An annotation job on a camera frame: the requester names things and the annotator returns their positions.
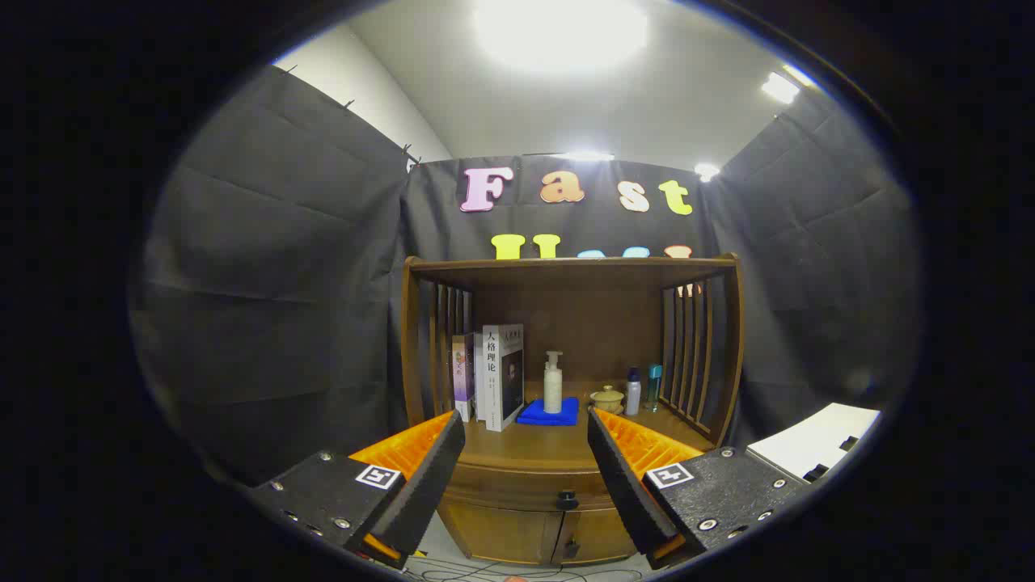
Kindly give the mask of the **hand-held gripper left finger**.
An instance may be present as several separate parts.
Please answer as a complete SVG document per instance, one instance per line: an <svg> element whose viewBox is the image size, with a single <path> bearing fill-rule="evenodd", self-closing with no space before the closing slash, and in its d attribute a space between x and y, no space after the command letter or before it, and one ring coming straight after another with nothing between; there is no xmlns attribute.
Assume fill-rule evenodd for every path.
<svg viewBox="0 0 1035 582"><path fill-rule="evenodd" d="M304 539L400 570L450 485L465 427L450 411L358 452L319 450L248 487L247 499Z"/></svg>

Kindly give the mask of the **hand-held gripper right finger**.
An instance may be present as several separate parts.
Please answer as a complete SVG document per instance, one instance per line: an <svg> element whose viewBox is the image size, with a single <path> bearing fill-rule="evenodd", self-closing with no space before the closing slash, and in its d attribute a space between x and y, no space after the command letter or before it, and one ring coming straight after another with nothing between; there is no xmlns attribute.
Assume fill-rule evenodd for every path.
<svg viewBox="0 0 1035 582"><path fill-rule="evenodd" d="M626 533L654 570L755 533L809 490L745 449L697 450L596 407L587 441Z"/></svg>

